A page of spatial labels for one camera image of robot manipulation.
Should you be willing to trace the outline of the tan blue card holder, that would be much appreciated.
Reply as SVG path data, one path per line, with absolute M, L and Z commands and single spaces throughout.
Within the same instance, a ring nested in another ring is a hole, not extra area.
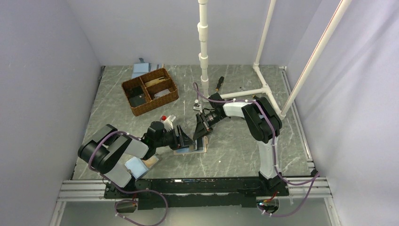
M 196 140 L 194 146 L 179 148 L 174 150 L 174 155 L 194 154 L 194 153 L 206 153 L 208 145 L 208 137 L 204 136 Z

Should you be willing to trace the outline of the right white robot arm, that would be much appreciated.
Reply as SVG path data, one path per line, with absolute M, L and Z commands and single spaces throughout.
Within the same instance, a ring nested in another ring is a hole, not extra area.
M 258 142 L 260 162 L 259 189 L 264 195 L 271 195 L 282 183 L 278 166 L 276 143 L 282 128 L 282 121 L 265 97 L 255 100 L 224 100 L 219 93 L 209 97 L 212 109 L 209 113 L 196 114 L 196 128 L 193 139 L 208 135 L 212 126 L 226 117 L 243 118 L 252 137 Z

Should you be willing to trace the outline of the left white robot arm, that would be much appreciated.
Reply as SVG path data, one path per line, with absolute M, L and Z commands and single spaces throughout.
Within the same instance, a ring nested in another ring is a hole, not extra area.
M 194 146 L 196 142 L 188 137 L 180 126 L 167 130 L 165 124 L 153 121 L 147 132 L 137 138 L 114 126 L 106 124 L 78 149 L 78 157 L 88 168 L 117 185 L 117 192 L 124 198 L 134 194 L 137 177 L 120 161 L 123 155 L 147 160 L 159 147 L 172 150 Z

